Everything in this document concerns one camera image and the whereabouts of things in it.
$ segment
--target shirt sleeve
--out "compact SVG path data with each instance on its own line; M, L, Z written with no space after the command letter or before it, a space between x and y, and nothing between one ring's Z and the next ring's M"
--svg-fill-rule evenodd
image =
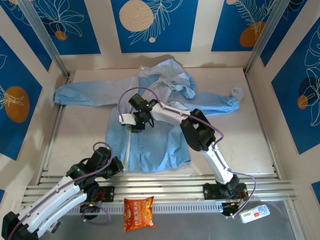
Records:
M240 108L236 97L221 96L212 92L197 92L193 99L186 99L175 92L170 100L169 106L171 107L190 111L199 109L205 116L227 114Z
M61 105L103 106L115 105L128 89L138 87L138 77L117 81L88 81L65 84L55 91L54 101Z

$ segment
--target metal frame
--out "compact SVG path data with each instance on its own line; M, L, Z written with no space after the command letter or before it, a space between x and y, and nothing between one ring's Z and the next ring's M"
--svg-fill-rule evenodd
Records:
M19 7L21 8L21 11L26 16L26 19L29 21L31 27L35 31L36 35L40 39L41 43L45 47L52 60L56 63L62 74L68 76L69 73L60 58L59 52L55 47L53 41L51 40L49 34L47 33L46 29L44 28L32 4L29 2L29 0L17 0L17 2L19 4ZM304 226L300 221L300 214L295 203L296 197L290 181L281 180L281 173L279 172L272 146L270 144L268 136L266 135L265 126L260 117L260 112L255 101L255 96L252 92L250 83L247 78L248 73L250 72L254 63L266 46L289 2L290 0L282 0L277 2L255 47L252 50L252 54L244 70L247 85L250 90L250 95L253 100L260 127L274 161L274 174L256 175L258 185L256 193L254 194L253 201L284 201L296 239L308 239L308 234L305 231L306 226ZM71 74L67 80L67 83L72 82L73 78L74 74ZM22 207L26 207L31 203L34 203L40 196L47 193L62 178L62 176L49 176L48 167L53 146L55 144L56 138L58 137L59 127L64 114L64 109L64 106L60 106L57 110L50 139L48 145L46 146L42 158L41 168L36 179L36 185L27 187L22 200ZM108 206L110 206L110 209L117 209L117 211L120 209L117 206L119 206L123 202L124 198L145 198L146 196L156 196L156 205L193 204L194 206L199 206L200 203L212 203L213 205L217 205L221 202L227 202L225 200L204 200L202 186L205 183L214 183L214 175L172 176L144 174L143 176L131 176L128 174L124 174L117 175L110 181L105 181L103 178L97 179L97 181L101 186L112 185L116 187L114 195L115 202L108 204ZM247 184L248 192L251 193L253 189L253 181L249 178L241 178L240 181ZM79 213L76 209L73 209L73 211L70 211L70 214L72 215Z
M54 42L52 41L32 3L29 0L17 0L17 3L50 58L55 62L60 72L67 77L67 68L62 62Z
M40 196L54 187L62 176L44 176L38 186L28 186L22 200L22 206L34 203ZM154 196L157 204L173 203L227 203L229 200L205 200L203 185L215 183L214 175L181 175L181 176L114 176L106 181L96 180L100 186L115 186L113 204L123 203L124 198L141 199ZM252 192L254 182L251 178L241 178ZM258 185L254 201L284 201L296 199L290 181L278 180L275 177L257 177Z
M278 22L280 21L282 15L284 14L285 10L288 7L288 4L291 0L281 0L277 1L277 3L274 6L274 9L271 11L270 16L268 20L266 21L266 24L259 36L259 38L256 41L256 44L253 47L251 56L244 68L244 74L247 76L256 63L257 59L260 57L262 51L266 47L272 33L274 32L275 28L278 25Z

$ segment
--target robotic arm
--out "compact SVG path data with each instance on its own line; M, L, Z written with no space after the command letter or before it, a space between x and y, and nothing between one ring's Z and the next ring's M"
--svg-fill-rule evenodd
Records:
M111 155L109 149L99 147L91 158L85 158L73 165L66 176L33 205L19 214L9 212L3 218L2 237L9 239L15 228L11 240L37 240L70 209L83 202L91 202L99 192L99 184L95 179L109 179L124 168L117 157L109 162ZM97 173L81 179L93 172Z
M129 125L132 133L143 131L147 123L154 127L154 121L180 126L187 144L205 156L215 174L216 184L203 185L204 199L230 200L232 204L222 204L222 214L226 216L232 216L242 208L238 199L241 199L240 192L245 192L247 187L239 183L236 174L229 171L218 149L215 130L200 110L179 110L155 99L148 102L139 94L135 94L129 103L136 112L120 114L122 125ZM5 240L37 240L70 209L83 202L93 201L99 192L99 184L95 179L109 179L124 168L117 157L110 160L111 157L111 150L99 147L91 158L73 165L66 176L33 205L19 214L9 212L3 218L2 237Z
M239 192L246 189L246 185L239 183L236 174L231 173L221 155L216 141L215 130L211 128L205 115L199 110L180 110L158 102L143 99L138 93L129 103L136 110L133 114L121 114L119 121L122 125L130 125L131 132L139 133L145 129L146 123L151 127L154 121L163 121L174 126L180 126L187 144L193 150L201 152L210 164L216 179L216 184L203 186L206 199L237 199Z

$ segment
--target chip bag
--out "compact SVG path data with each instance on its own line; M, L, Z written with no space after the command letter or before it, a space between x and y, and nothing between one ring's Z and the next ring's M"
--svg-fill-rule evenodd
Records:
M157 226L152 222L154 196L143 200L124 199L124 231Z

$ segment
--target wire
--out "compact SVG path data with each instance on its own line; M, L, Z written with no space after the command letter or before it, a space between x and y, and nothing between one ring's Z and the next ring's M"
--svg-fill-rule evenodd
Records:
M124 117L122 116L122 113L121 113L121 110L120 110L121 100L122 100L122 98L124 97L124 95L126 95L129 91L134 90L134 89L145 89L145 90L148 90L149 92L151 92L151 93L155 96L155 98L156 98L156 100L158 101L160 107L163 108L163 105L161 104L161 102L160 102L160 100L159 100L159 97L158 97L157 94L156 94L154 91L152 91L151 89L149 89L149 88L147 88L147 87L143 87L143 86L137 86L137 87L130 88L130 89L128 89L127 91L125 91L124 93L122 93L122 95L120 96L119 101L118 101L118 106L117 106L117 107L118 107L118 111L119 111L119 114L120 114L120 117L121 117L121 121L122 121L122 122L124 122Z
M108 220L107 220L106 222L102 222L102 223L93 222L93 221L87 220L87 219L85 218L85 213L86 213L86 211L89 209L89 208L87 208L87 209L84 210L83 213L82 213L82 218L83 218L83 221L84 221L85 223L88 223L88 224L91 224L91 225L96 225L96 226L105 226L105 225L108 225L108 223L109 223L110 220L111 220L111 216L110 216L110 214L108 213L108 211L107 211L104 207L102 207L102 206L99 205L99 204L95 204L95 203L93 203L93 202L87 202L87 201L84 201L84 202L81 203L81 204L93 205L93 206L101 209L102 211L104 211L104 212L106 213L106 215L108 216Z
M252 190L250 196L248 197L248 199L241 205L241 207L240 207L234 214L231 214L231 215L229 216L229 218L230 218L230 217L234 218L236 215L238 215L238 213L240 213L240 211L248 204L248 202L249 202L249 201L251 200L251 198L253 197L253 195L254 195L254 193L255 193L255 191L256 191L256 188L257 188L257 184L258 184L258 183L257 183L257 180L256 180L253 176L251 176L251 175L248 175L248 174L245 174L245 173L239 173L239 172L231 171L229 168L226 167L226 165L224 164L224 162L221 160L218 152L216 151L216 149L217 149L216 146L217 146L217 144L218 144L220 141L222 141L222 139L224 139L225 135L224 135L219 129L217 129L216 127L212 126L210 123L208 123L208 122L206 122L206 121L204 121L204 120L202 120L202 119L200 119L200 118L198 118L198 117L196 117L196 116L192 116L192 115L186 114L186 113L181 113L180 111L177 111L177 110L174 110L174 109L171 109L171 108L164 107L164 106L161 104L161 102L160 102L160 100L159 100L159 98L158 98L158 96L157 96L157 94L156 94L155 92L153 92L152 90L148 89L147 87L140 87L140 86L130 88L130 89L128 89L127 91L125 91L125 92L121 95L121 97L120 97L120 99L119 99L119 102L118 102L118 111L119 111L119 114L120 114L120 116L121 116L122 122L124 121L124 119L123 119L122 113L121 113L121 111L120 111L121 99L123 98L123 96L124 96L127 92L129 92L129 91L131 91L131 90L133 90L133 89L146 89L146 90L149 90L150 92L153 93L153 95L154 95L155 98L157 99L160 107L162 107L164 110L167 110L167 111L170 111L170 112L173 112L173 113L176 113L176 114L179 114L179 115L182 115L182 116L189 117L189 118L192 118L192 119L194 119L194 120L197 120L198 122L206 125L207 127L213 129L214 131L216 131L217 133L220 134L221 137L220 137L218 140L215 141L215 143L213 144L212 148L213 148L213 151L214 151L214 154L215 154L216 158L218 159L218 161L220 162L220 164L222 165L222 167L223 167L224 169L226 169L226 170L227 170L229 173L231 173L231 174L246 176L246 177L248 177L248 178L251 178L251 179L254 181L254 187L253 187L253 190Z
M240 201L241 201L241 199L242 199L242 196L241 196L241 191L237 191L238 192L238 194L239 194L239 197L240 197Z
M29 211L29 214L28 214L29 216L31 216L32 213L34 213L38 208L40 208L48 199L50 199L50 198L53 197L54 195L58 194L58 193L59 193L61 190L63 190L64 188L66 188L66 187L68 187L69 185L75 183L76 181L79 181L79 180L81 180L81 179L84 179L84 178L90 177L90 176L92 176L92 175L95 175L95 174L97 174L97 173L105 170L105 169L110 165L110 163L111 163L111 161L112 161L112 158L113 158L113 149L112 149L112 147L111 147L109 144L107 144L106 142L100 141L100 142L97 142L97 143L95 143L95 144L93 145L93 150L95 150L95 146L96 146L97 144L104 144L104 145L106 145L106 146L109 148L109 150L111 151L110 159L109 159L109 161L106 163L106 165L104 165L102 168L100 168L100 169L98 169L98 170L96 170L96 171L93 171L93 172L88 173L88 174L86 174L86 175L77 177L77 178L75 178L75 179L67 182L66 184L62 185L62 186L59 187L57 190L53 191L51 194L49 194L47 197L45 197L45 198L44 198L41 202L39 202L36 206L34 206L34 207ZM16 230L18 229L18 227L19 227L29 216L27 216L27 215L23 216L23 218L14 226L12 232L11 232L10 235L9 235L8 240L12 240L12 237L13 237L14 233L16 232Z
M240 192L243 192L244 195L245 195L247 198L249 198L248 194L247 194L245 191L241 190Z

